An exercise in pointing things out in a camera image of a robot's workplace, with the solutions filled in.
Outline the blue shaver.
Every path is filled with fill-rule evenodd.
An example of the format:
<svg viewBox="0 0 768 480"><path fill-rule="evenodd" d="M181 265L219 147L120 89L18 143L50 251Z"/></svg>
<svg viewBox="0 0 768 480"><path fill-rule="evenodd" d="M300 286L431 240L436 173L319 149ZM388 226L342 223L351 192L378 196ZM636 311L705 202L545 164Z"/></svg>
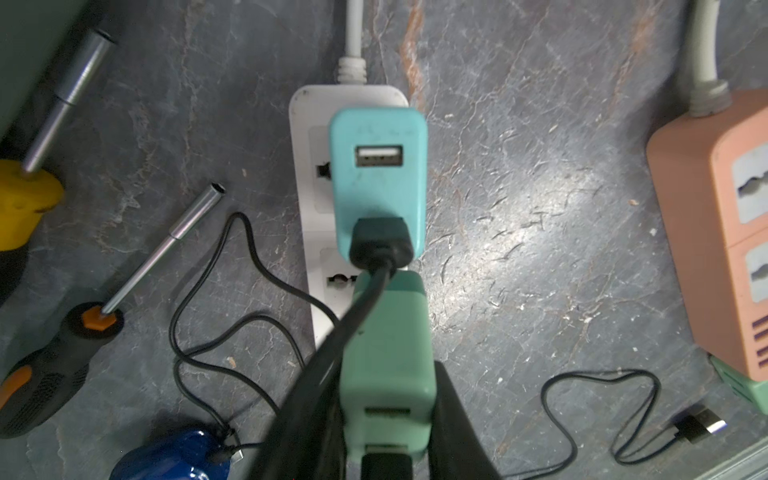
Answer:
<svg viewBox="0 0 768 480"><path fill-rule="evenodd" d="M216 463L209 456L223 444L204 428L189 428L136 448L124 455L109 478L227 479L231 461Z"/></svg>

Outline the teal USB charger adapter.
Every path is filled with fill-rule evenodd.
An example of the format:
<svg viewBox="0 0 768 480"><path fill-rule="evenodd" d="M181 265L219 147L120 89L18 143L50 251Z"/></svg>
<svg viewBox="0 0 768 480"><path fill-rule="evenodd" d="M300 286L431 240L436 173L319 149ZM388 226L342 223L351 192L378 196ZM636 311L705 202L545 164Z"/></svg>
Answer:
<svg viewBox="0 0 768 480"><path fill-rule="evenodd" d="M364 240L394 240L412 254L424 252L428 128L421 112L408 107L350 107L329 124L331 182L337 248L357 268L360 222L376 227Z"/></svg>

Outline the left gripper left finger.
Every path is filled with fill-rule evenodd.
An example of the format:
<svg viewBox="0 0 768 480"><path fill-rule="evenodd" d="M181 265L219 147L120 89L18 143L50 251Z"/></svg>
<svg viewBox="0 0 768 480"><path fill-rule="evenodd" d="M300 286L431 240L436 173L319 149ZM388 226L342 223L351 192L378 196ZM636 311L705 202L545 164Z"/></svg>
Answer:
<svg viewBox="0 0 768 480"><path fill-rule="evenodd" d="M342 479L344 440L339 366L312 389L293 389L273 421L248 479Z"/></svg>

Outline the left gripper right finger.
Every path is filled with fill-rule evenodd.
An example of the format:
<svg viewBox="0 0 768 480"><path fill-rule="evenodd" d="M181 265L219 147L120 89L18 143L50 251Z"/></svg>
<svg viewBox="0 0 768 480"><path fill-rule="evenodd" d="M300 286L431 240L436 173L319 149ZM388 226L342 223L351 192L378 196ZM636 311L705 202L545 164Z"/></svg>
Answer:
<svg viewBox="0 0 768 480"><path fill-rule="evenodd" d="M436 400L428 444L432 480L496 479L501 475L469 421L445 366L435 361Z"/></svg>

